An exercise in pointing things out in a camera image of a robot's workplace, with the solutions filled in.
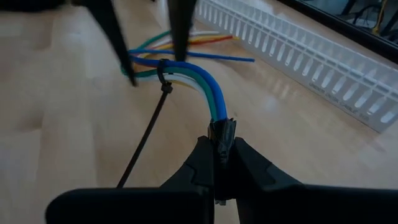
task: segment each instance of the teal wire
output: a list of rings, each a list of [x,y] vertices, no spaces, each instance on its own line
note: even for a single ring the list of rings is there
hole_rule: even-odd
[[[197,74],[196,72],[187,69],[187,68],[178,68],[178,67],[166,67],[164,68],[164,72],[165,73],[179,73],[179,74],[184,74],[188,77],[193,78],[199,85],[200,87],[203,89],[203,91],[205,92],[205,95],[207,97],[207,102],[209,105],[209,109],[210,109],[210,115],[211,118],[213,119],[213,121],[217,121],[218,117],[217,117],[217,110],[216,110],[216,103],[213,97],[213,92],[211,91],[211,88],[209,86],[209,84],[207,84],[207,82],[205,81],[205,79]],[[145,71],[145,72],[138,72],[136,73],[137,77],[148,77],[151,75],[156,75],[157,74],[157,70],[153,69],[153,70],[149,70],[149,71]]]
[[[170,31],[169,31],[169,30],[168,30],[168,31],[165,31],[165,32],[163,32],[163,33],[161,33],[161,34],[159,34],[159,35],[157,35],[157,36],[155,36],[155,37],[153,37],[153,38],[151,38],[151,39],[145,41],[143,44],[141,44],[141,45],[138,47],[138,49],[144,49],[144,48],[148,47],[151,43],[154,43],[154,42],[160,40],[161,38],[163,38],[163,37],[165,37],[165,36],[167,36],[167,35],[169,35],[169,34],[170,34]]]

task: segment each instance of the wooden surface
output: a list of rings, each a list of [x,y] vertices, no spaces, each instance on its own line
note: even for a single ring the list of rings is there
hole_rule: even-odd
[[[131,48],[167,30],[165,1],[115,3]],[[42,223],[60,193],[117,184],[160,85],[132,88],[83,8],[2,13],[0,31],[0,223]],[[231,42],[195,50],[253,57]],[[220,84],[228,115],[238,120],[236,135],[293,177],[398,188],[396,124],[377,134],[259,59],[189,61]],[[206,134],[209,119],[201,96],[176,86],[127,186],[168,179]],[[216,222],[237,223],[236,205],[216,206]]]

